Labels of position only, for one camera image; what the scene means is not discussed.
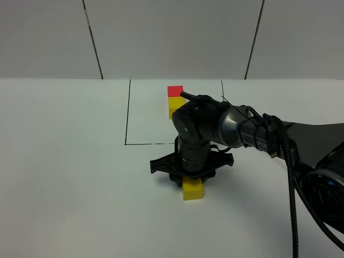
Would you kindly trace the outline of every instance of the yellow block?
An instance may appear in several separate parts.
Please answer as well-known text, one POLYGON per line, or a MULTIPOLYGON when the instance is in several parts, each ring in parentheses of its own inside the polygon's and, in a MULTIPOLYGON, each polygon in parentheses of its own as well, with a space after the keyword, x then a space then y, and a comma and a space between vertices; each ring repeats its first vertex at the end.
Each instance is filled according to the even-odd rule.
POLYGON ((172 119, 172 114, 185 104, 183 97, 168 97, 168 117, 172 119))
POLYGON ((203 183, 202 179, 198 178, 194 181, 188 176, 183 176, 183 200, 202 199, 203 197, 203 183))

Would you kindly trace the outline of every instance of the white wall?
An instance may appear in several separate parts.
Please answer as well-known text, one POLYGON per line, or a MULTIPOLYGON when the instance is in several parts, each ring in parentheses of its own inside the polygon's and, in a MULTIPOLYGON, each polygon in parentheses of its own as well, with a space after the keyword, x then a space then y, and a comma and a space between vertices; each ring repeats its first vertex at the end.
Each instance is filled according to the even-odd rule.
POLYGON ((344 78, 344 1, 264 4, 248 78, 344 78))
POLYGON ((261 0, 86 0, 104 78, 245 76, 261 0))
POLYGON ((0 77, 100 78, 81 0, 0 0, 0 77))

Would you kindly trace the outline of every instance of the stacked blocks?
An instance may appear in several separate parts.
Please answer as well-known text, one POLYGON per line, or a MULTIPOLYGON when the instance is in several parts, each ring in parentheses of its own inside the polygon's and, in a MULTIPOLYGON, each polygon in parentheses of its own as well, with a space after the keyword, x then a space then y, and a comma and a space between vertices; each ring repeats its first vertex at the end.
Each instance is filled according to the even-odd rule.
POLYGON ((168 117, 172 119, 172 114, 185 104, 185 99, 181 97, 183 86, 168 86, 168 117))

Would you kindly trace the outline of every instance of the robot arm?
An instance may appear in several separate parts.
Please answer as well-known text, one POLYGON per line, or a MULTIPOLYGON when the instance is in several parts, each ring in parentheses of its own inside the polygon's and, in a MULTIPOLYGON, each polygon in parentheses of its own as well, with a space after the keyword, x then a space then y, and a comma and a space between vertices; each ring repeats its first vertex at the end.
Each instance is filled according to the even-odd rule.
MULTIPOLYGON (((233 106, 207 95, 183 92, 181 96, 189 102, 172 116, 178 131, 175 151, 151 161, 151 173, 167 172, 179 186, 182 176, 205 182, 215 176, 215 169, 233 164, 232 154, 224 152, 242 146, 285 159, 282 124, 289 136, 295 188, 321 229, 332 241, 338 241, 322 225, 325 222, 344 233, 344 124, 279 124, 250 106, 233 106), (211 141, 228 149, 214 152, 211 141)), ((340 241, 336 244, 343 249, 340 241)))

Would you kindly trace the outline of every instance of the red block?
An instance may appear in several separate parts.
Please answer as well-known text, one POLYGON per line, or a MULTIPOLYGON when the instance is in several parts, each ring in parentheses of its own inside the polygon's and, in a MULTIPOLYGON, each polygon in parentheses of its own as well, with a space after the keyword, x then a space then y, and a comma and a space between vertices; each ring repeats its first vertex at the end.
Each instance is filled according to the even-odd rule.
POLYGON ((183 86, 167 86, 168 97, 179 97, 183 91, 183 86))

